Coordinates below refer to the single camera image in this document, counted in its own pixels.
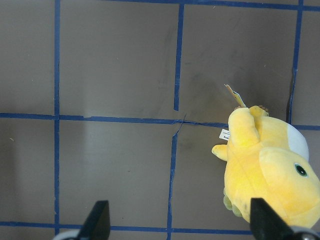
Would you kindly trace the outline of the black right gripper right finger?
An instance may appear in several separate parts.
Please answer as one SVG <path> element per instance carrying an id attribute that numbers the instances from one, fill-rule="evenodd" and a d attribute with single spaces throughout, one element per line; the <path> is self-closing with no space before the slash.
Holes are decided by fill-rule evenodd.
<path id="1" fill-rule="evenodd" d="M 263 198 L 250 202 L 250 230 L 256 240 L 297 240 L 293 229 Z"/>

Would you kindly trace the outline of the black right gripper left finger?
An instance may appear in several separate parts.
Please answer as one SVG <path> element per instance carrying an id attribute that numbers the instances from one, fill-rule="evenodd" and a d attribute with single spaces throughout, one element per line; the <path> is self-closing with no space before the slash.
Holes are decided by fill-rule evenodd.
<path id="1" fill-rule="evenodd" d="M 108 240 L 110 236 L 110 208 L 108 200 L 97 201 L 84 221 L 77 240 Z"/>

